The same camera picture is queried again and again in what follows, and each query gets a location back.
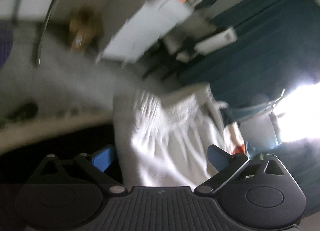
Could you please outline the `garment steamer stand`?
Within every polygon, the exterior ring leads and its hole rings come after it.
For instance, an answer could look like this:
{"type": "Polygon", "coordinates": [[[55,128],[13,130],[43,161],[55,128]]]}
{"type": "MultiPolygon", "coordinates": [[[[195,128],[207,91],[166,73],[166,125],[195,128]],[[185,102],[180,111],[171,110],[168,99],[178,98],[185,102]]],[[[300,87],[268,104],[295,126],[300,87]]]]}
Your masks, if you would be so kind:
{"type": "Polygon", "coordinates": [[[274,100],[263,102],[255,106],[249,106],[245,108],[236,109],[234,118],[236,122],[242,122],[250,118],[255,117],[256,115],[263,114],[270,109],[274,108],[284,97],[286,89],[282,89],[281,94],[274,100]]]}

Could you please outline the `white dresser with drawers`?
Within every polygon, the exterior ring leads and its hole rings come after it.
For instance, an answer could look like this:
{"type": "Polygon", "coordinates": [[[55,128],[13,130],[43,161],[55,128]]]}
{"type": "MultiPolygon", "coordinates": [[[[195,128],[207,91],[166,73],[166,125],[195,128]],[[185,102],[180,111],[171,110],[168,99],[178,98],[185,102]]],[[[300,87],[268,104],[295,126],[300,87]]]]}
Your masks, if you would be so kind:
{"type": "Polygon", "coordinates": [[[108,0],[101,11],[103,36],[95,61],[136,63],[150,46],[192,13],[188,2],[179,0],[108,0]]]}

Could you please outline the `white and black chair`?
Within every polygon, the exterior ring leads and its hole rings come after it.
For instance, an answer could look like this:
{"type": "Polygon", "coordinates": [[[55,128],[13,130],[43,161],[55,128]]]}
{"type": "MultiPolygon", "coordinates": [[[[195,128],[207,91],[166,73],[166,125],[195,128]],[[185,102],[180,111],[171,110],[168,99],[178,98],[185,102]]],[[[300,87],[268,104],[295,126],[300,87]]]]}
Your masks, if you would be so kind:
{"type": "Polygon", "coordinates": [[[186,35],[174,28],[157,41],[156,48],[151,47],[148,50],[150,56],[163,55],[163,59],[158,60],[155,65],[144,72],[142,79],[146,79],[150,74],[165,66],[169,70],[162,77],[164,81],[174,74],[179,74],[194,59],[233,44],[237,39],[238,36],[232,26],[219,28],[200,38],[186,35]]]}

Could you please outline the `yellow cardboard box on floor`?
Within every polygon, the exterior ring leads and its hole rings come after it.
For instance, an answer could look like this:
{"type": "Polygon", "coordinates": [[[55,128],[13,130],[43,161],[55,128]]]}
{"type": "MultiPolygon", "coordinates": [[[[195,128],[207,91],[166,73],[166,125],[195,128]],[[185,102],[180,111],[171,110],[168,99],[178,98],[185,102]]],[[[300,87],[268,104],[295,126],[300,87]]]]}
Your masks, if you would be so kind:
{"type": "Polygon", "coordinates": [[[85,51],[93,41],[103,35],[101,18],[90,7],[82,7],[71,14],[69,46],[73,51],[85,51]]]}

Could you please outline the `teal window curtain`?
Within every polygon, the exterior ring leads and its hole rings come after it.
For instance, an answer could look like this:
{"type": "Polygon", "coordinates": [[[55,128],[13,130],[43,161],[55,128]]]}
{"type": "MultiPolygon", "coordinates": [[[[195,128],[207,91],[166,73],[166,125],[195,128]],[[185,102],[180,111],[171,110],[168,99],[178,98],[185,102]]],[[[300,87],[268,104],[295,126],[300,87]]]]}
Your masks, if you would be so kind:
{"type": "Polygon", "coordinates": [[[319,6],[315,0],[244,0],[213,19],[237,40],[196,58],[180,73],[185,85],[210,84],[233,108],[261,104],[319,81],[319,6]]]}

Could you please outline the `white sweatshirt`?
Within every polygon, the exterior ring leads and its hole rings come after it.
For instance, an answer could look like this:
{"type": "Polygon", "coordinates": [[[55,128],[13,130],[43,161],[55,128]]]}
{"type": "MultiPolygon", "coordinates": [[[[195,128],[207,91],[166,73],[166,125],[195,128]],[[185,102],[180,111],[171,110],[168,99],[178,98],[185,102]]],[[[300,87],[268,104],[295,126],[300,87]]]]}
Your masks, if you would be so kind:
{"type": "Polygon", "coordinates": [[[227,107],[207,83],[160,97],[141,90],[115,96],[113,126],[125,187],[195,188],[217,173],[209,146],[244,154],[238,126],[223,121],[227,107]]]}

